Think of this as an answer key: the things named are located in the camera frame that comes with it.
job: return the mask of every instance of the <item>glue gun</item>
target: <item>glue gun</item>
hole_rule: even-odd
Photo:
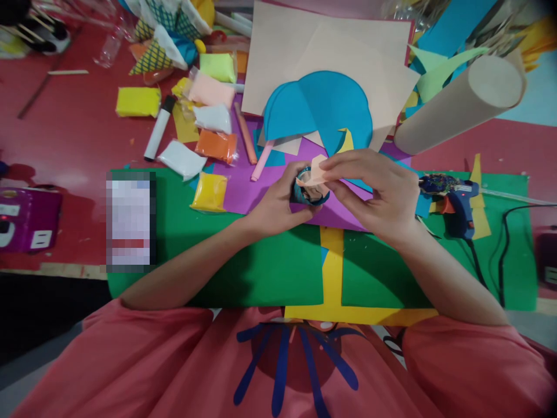
[[[448,214],[447,232],[451,237],[471,240],[475,233],[470,198],[480,192],[478,183],[434,173],[419,179],[419,188],[426,194],[444,196],[441,213]]]

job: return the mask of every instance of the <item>green paper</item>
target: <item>green paper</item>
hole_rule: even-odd
[[[203,214],[189,207],[195,190],[168,168],[157,173],[157,261],[159,265],[229,226],[243,215]],[[143,275],[109,273],[113,297]],[[319,227],[300,225],[236,254],[190,305],[206,308],[319,305],[323,303]]]
[[[433,97],[443,89],[445,81],[447,81],[449,76],[455,72],[459,66],[487,51],[489,51],[489,48],[469,49],[468,51],[449,58],[445,63],[422,75],[416,85],[422,101],[427,103],[433,99]]]
[[[416,48],[414,45],[408,45],[412,52],[416,55],[416,59],[422,64],[426,73],[432,71],[448,61],[445,55],[439,55],[435,52],[426,51],[424,49]]]
[[[446,174],[468,179],[470,173]],[[528,195],[526,176],[482,174],[486,188]],[[498,262],[504,246],[502,215],[524,203],[483,195],[491,236],[474,241],[486,283],[498,300]],[[470,248],[463,240],[452,239],[445,233],[442,214],[431,214],[424,223],[442,237],[438,242],[476,277]],[[511,245],[504,264],[505,307],[516,311],[534,311],[538,294],[536,262],[528,209],[513,212],[508,217]],[[344,233],[344,268],[342,304],[373,308],[430,308],[431,304],[418,287],[402,258],[375,236],[346,230]]]

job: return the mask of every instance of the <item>cardboard tube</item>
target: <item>cardboard tube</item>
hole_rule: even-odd
[[[515,107],[526,90],[521,65],[478,58],[397,129],[396,146],[415,155]]]

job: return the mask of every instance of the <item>marker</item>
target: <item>marker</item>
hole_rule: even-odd
[[[143,154],[143,158],[145,159],[145,161],[149,161],[150,163],[152,163],[155,160],[158,146],[161,143],[164,130],[167,128],[168,119],[170,118],[170,114],[172,113],[172,109],[174,108],[175,103],[176,99],[172,95],[168,95],[167,98],[164,99],[164,104],[162,105],[161,110],[158,112],[157,122],[155,123],[155,127],[151,132],[151,138],[149,138],[147,149],[145,150],[145,154]]]

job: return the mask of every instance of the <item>yellow paper strip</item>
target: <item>yellow paper strip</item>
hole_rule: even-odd
[[[199,131],[197,130],[196,122],[193,119],[186,120],[184,118],[182,107],[179,103],[176,103],[174,108],[172,108],[172,117],[176,125],[178,142],[187,143],[199,141]]]
[[[368,325],[410,326],[437,315],[435,309],[389,309],[342,306],[344,230],[320,227],[321,246],[329,250],[323,264],[323,304],[286,307],[285,318]]]

